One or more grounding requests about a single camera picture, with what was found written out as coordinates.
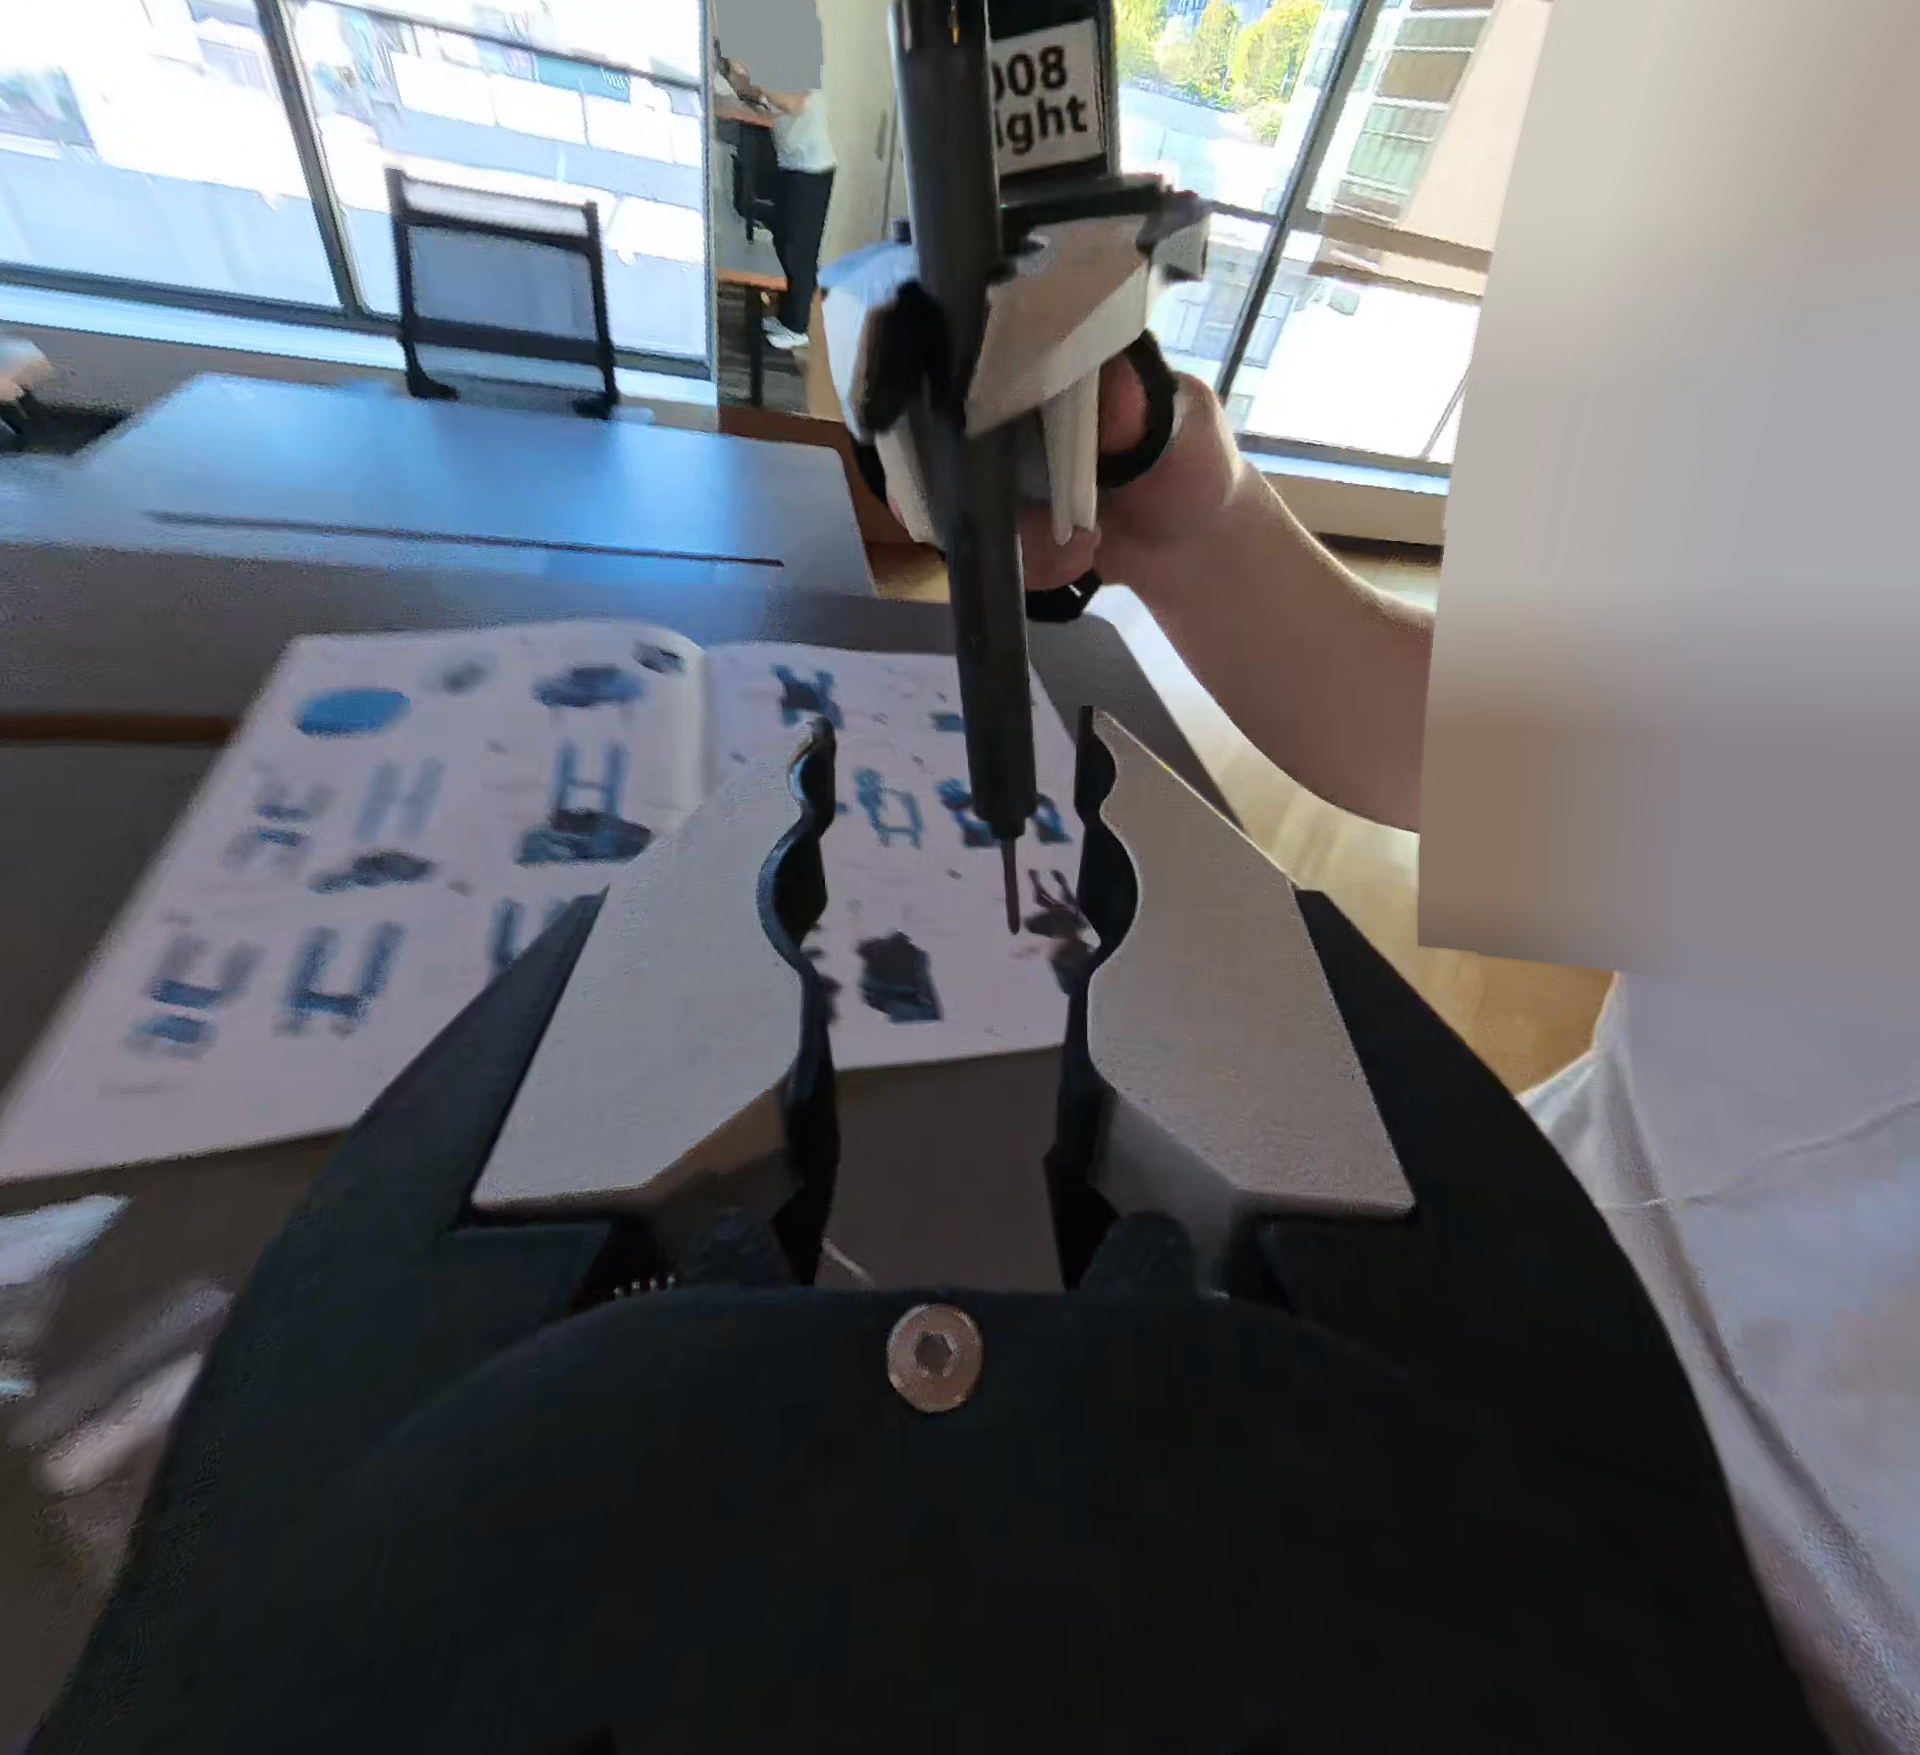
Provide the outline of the person's right hand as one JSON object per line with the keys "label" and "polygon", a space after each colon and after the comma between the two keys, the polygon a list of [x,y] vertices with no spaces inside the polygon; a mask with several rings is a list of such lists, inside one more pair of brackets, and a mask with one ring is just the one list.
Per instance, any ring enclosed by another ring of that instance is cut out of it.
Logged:
{"label": "person's right hand", "polygon": [[1094,520],[1064,542],[1050,508],[1020,514],[1022,581],[1041,597],[1154,581],[1196,554],[1245,488],[1245,461],[1212,388],[1176,371],[1154,333],[1106,360],[1094,390]]}

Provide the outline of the person's white shirt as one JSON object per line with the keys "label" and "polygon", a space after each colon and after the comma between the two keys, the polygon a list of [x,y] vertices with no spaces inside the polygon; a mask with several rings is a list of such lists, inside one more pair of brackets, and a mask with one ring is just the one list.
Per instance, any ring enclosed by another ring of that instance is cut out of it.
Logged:
{"label": "person's white shirt", "polygon": [[1916,1018],[1616,975],[1523,1104],[1664,1318],[1815,1711],[1916,1752]]}

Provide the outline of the large window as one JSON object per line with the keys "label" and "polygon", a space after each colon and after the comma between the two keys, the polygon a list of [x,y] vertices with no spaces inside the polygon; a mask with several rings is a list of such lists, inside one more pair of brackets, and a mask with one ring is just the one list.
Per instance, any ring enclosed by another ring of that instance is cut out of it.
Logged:
{"label": "large window", "polygon": [[388,333],[387,171],[589,204],[621,367],[707,375],[704,0],[3,0],[3,307]]}
{"label": "large window", "polygon": [[1204,200],[1152,313],[1257,450],[1451,463],[1552,0],[1113,0],[1126,165]]}

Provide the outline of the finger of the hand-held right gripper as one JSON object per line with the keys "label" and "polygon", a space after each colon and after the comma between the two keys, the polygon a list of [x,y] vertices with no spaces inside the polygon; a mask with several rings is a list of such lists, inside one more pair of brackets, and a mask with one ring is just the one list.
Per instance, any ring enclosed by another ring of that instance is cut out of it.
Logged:
{"label": "finger of the hand-held right gripper", "polygon": [[968,435],[1041,410],[1145,327],[1154,264],[1145,218],[1078,218],[1031,232],[1011,277],[985,289],[968,388]]}
{"label": "finger of the hand-held right gripper", "polygon": [[941,303],[914,244],[873,242],[831,262],[821,315],[856,482],[912,543],[957,523],[962,394]]}

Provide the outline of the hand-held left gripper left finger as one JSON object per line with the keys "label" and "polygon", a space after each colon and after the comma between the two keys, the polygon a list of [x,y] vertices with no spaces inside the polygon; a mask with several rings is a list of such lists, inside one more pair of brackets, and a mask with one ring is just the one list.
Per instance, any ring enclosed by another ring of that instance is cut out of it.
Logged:
{"label": "hand-held left gripper left finger", "polygon": [[659,1271],[753,1214],[819,1277],[838,1135],[829,989],[835,733],[738,769],[597,908],[471,1190],[477,1214],[610,1217]]}

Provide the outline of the black electric screwdriver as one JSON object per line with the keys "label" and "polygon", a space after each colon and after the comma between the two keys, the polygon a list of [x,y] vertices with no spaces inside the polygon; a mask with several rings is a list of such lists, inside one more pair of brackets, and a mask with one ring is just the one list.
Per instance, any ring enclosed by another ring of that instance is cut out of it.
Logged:
{"label": "black electric screwdriver", "polygon": [[890,30],[917,283],[940,315],[926,471],[947,557],[971,812],[996,842],[1017,932],[1018,847],[1036,808],[1018,463],[1006,428],[974,436],[968,423],[985,291],[1005,259],[985,3],[893,0]]}

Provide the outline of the dark grey desk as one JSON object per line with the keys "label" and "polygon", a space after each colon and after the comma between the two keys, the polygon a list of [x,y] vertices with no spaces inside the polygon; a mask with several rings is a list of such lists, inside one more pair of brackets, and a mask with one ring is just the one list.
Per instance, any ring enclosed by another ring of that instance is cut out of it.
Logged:
{"label": "dark grey desk", "polygon": [[[3,1084],[159,856],[270,664],[305,634],[639,617],[704,642],[946,655],[941,608],[727,586],[641,564],[621,586],[454,571],[302,569],[15,552],[3,581]],[[1056,1287],[1041,1150],[1056,1063],[928,1063],[855,1082],[831,1241],[875,1277]],[[97,1192],[131,1211],[78,1263],[44,1350],[56,1367],[131,1329],[190,1280],[241,1284],[332,1150],[302,1139],[3,1186],[3,1214]]]}

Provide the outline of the clear plastic screw bag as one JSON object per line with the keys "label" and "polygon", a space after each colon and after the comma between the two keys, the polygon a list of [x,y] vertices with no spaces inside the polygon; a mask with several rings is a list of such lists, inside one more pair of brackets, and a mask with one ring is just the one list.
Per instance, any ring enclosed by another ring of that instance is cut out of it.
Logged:
{"label": "clear plastic screw bag", "polygon": [[232,1304],[225,1285],[190,1280],[80,1336],[83,1282],[129,1208],[91,1195],[3,1217],[3,1445],[60,1502],[116,1483],[161,1445]]}

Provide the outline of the person's right forearm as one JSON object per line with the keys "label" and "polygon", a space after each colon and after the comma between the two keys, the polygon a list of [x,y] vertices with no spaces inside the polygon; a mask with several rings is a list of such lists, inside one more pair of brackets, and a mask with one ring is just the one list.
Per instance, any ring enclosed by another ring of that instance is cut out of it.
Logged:
{"label": "person's right forearm", "polygon": [[1420,830],[1433,616],[1340,566],[1265,476],[1247,468],[1196,554],[1122,587],[1277,771]]}

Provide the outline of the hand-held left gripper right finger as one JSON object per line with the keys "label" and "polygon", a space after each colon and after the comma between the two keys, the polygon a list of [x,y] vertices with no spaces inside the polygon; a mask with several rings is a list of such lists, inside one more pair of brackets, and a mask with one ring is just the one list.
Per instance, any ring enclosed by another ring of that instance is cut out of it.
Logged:
{"label": "hand-held left gripper right finger", "polygon": [[1068,992],[1045,1178],[1064,1287],[1161,1214],[1204,1287],[1277,1221],[1402,1224],[1414,1192],[1291,877],[1113,715],[1084,709]]}

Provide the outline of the white instruction booklet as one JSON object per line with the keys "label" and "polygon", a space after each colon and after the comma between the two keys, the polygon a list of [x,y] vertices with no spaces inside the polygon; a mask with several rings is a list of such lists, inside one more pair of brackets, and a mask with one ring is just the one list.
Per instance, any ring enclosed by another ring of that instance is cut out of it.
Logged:
{"label": "white instruction booklet", "polygon": [[814,720],[837,1067],[1052,1047],[1090,932],[1068,726],[1033,702],[1009,936],[947,658],[621,620],[300,637],[7,1093],[3,1181],[343,1130],[562,907]]}

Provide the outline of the black frame chair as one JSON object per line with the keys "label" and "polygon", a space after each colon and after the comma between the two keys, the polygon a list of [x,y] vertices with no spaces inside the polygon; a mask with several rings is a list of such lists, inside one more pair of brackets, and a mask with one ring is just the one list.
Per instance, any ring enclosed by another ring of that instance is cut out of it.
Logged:
{"label": "black frame chair", "polygon": [[521,380],[571,413],[621,404],[595,198],[541,198],[384,169],[404,388],[458,402],[480,357],[562,377]]}

